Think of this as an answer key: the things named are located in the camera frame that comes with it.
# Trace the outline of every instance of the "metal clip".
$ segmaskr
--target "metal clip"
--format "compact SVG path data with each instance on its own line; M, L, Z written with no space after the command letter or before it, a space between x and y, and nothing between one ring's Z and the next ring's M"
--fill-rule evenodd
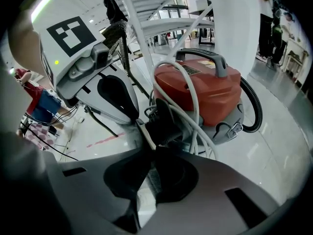
M240 123L235 123L234 126L227 132L229 140L237 137L237 133L242 131L243 126Z

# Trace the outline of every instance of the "white cable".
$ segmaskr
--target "white cable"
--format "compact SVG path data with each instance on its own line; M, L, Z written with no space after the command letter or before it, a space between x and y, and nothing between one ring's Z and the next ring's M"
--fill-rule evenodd
M179 64L170 60L164 60L164 61L160 61L158 62L154 68L152 69L152 73L151 73L151 78L152 78L152 82L154 87L161 93L161 95L173 106L175 106L176 108L178 108L181 112L185 113L185 111L179 106L177 105L167 94L166 92L161 88L161 86L157 83L156 79L155 79L155 70L156 68L158 68L160 65L163 64L171 64L173 66L175 66L176 68L179 69L179 71L181 72L181 74L183 75L190 94L191 94L191 98L192 98L192 102L193 102L193 107L194 107L194 121L195 123L198 123L199 125L199 102L198 102L198 97L197 97L197 93L195 90L195 87L190 79L190 76L188 75L187 71ZM197 132L194 130L193 134L192 134L192 140L191 140L191 144L190 144L190 148L189 148L189 152L193 153L193 151L195 150L195 146L197 147L196 149L196 155L198 154L198 144L197 144Z
M151 113L149 113L149 116L150 116L150 114L152 114L152 113L154 113L155 111L156 111L156 109L157 109L157 106L156 105L153 105L153 106L151 106L151 107L149 107L149 108L147 108L146 110L149 110L149 109L152 109L152 112ZM190 127L190 124L183 118L182 119L182 123L184 124L184 126L185 126L185 128L187 129L187 130L189 130L191 127ZM209 152L209 146L207 145L207 142L205 141L205 139L202 137L202 136L200 136L199 135L199 138L201 139L201 142L202 142L202 144L204 145L204 148L205 148L205 157L206 158L210 158L210 156L211 156L211 153L212 153L212 149L211 149L211 152Z
M154 114L156 111L157 111L156 107L154 109L152 109L151 112L148 114L148 118L150 118L151 115Z
M186 112L182 112L179 109L177 109L176 107L174 107L173 105L170 105L170 108L175 111L178 115L180 115L181 117L183 117L199 134L199 136L201 136L204 141L206 141L209 146L212 148L212 152L214 154L215 160L218 160L218 156L217 156L217 152L216 152L216 146L213 143L213 141L209 138L209 136L201 129L201 127L196 124L187 114Z
M156 107L155 105L152 105L152 106L149 106L147 109L145 109L144 114L146 115L147 118L149 117L149 115L147 114L147 111L151 110L151 109L153 109L155 107Z

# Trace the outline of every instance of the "glossy floor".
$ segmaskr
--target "glossy floor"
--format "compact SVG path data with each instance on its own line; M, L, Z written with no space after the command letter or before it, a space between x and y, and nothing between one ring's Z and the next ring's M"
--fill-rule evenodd
M264 62L255 59L250 75L263 84L281 101L299 125L309 150L313 150L313 106L306 95L280 70L267 69Z
M164 57L161 54L154 54L153 60L157 62ZM151 85L139 72L140 65L144 65L144 62L132 64L133 73L144 88L150 91ZM258 64L255 67L256 72L261 67L262 64ZM305 182L311 167L311 156L306 141L310 136L304 137L303 128L299 127L289 108L265 87L264 82L259 81L259 77L256 79L256 72L252 72L247 80L261 101L263 124L256 133L240 132L237 138L219 145L219 161L233 167L264 188L279 204L282 204L295 196ZM140 118L146 121L143 110L148 106L148 99L136 87L134 89L138 97ZM242 100L245 106L245 124L250 125L254 122L254 111L244 93ZM99 117L119 134L119 137L115 138L86 115L83 109L79 109L78 115L85 116L85 121L80 124L73 123L73 137L67 144L68 149L65 149L65 153L79 160L108 156L141 145L141 138L135 128L120 127ZM62 161L70 160L64 156L56 157Z

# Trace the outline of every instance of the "person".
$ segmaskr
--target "person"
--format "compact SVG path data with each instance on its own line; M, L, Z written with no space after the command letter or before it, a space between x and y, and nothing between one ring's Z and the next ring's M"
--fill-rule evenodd
M120 20L128 21L124 16L124 13L120 10L115 0L103 0L104 6L107 8L107 17L110 24L118 22Z
M279 61L281 60L285 47L287 46L287 42L289 38L294 39L294 35L292 34L292 22L293 18L291 13L285 12L284 15L280 18L280 26L282 29L282 45L280 48L276 48L273 58L271 60L274 69L279 67Z
M257 58L266 62L271 55L271 23L273 22L273 0L259 0L261 21L260 21L260 35L259 35L259 53Z
M61 101L52 95L42 86L34 86L29 82L31 72L24 69L14 69L14 77L23 86L26 92L32 97L32 102L26 112L34 119L40 122L53 123L56 121L56 113L70 116L68 109L61 106ZM68 140L71 139L72 129L67 128L60 122L53 124L56 128L62 130Z

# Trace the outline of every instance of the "white pole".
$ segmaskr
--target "white pole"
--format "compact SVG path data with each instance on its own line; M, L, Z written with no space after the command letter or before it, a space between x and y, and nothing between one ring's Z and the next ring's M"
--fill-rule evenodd
M125 6L127 14L129 16L129 19L131 20L131 22L133 24L139 46L140 46L141 52L143 54L143 58L146 62L146 66L148 68L148 73L151 74L151 71L153 68L153 61L151 58L151 54L149 52L149 47L146 43L145 36L143 34L141 23L138 19L137 12L134 8L133 2L132 2L132 0L122 0L122 2Z
M211 11L213 8L212 5L209 5L199 16L198 18L192 23L192 25L186 30L186 32L182 35L182 37L179 39L177 44L175 44L174 48L171 49L170 53L166 56L166 59L171 59L174 54L178 51L180 46L183 42L185 42L186 38L189 36L191 31L198 25L199 21L206 16L207 13Z
M259 0L211 0L214 9L214 52L237 69L250 73L260 33Z

